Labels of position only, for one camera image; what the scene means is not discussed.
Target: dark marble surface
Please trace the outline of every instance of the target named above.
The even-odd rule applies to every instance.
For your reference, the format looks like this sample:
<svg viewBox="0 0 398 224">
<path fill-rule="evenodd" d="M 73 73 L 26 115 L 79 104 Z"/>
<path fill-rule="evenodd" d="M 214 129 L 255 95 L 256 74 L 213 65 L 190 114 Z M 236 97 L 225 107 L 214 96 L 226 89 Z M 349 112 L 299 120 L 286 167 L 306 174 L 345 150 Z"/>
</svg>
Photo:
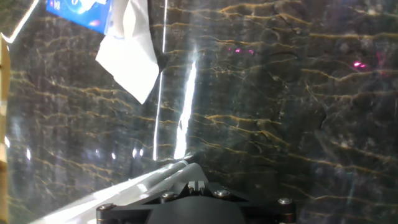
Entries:
<svg viewBox="0 0 398 224">
<path fill-rule="evenodd" d="M 0 2 L 1 31 L 31 2 Z M 168 0 L 165 40 L 165 3 L 149 5 L 164 70 L 144 105 L 95 61 L 103 36 L 45 1 L 10 45 L 12 224 L 156 169 L 184 144 L 210 181 L 292 197 L 299 223 L 398 222 L 396 1 Z"/>
</svg>

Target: white paper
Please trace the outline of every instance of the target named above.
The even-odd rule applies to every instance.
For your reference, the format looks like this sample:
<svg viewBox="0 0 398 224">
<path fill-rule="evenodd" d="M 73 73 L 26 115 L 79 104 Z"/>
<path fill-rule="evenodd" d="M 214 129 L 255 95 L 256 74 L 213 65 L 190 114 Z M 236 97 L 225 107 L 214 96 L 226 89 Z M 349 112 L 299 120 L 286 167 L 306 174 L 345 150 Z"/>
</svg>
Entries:
<svg viewBox="0 0 398 224">
<path fill-rule="evenodd" d="M 107 35 L 96 60 L 126 91 L 144 104 L 159 67 L 149 32 L 147 0 L 129 0 L 123 17 L 124 39 Z"/>
</svg>

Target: blue package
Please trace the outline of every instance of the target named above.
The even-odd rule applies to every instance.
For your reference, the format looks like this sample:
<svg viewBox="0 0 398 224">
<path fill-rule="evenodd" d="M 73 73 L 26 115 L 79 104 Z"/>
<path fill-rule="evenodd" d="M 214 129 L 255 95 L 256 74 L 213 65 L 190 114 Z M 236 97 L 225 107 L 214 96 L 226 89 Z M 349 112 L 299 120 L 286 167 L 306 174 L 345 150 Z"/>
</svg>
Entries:
<svg viewBox="0 0 398 224">
<path fill-rule="evenodd" d="M 81 1 L 48 0 L 47 11 L 89 29 L 106 34 L 112 0 L 107 0 L 105 4 L 95 2 L 89 10 L 83 7 Z"/>
</svg>

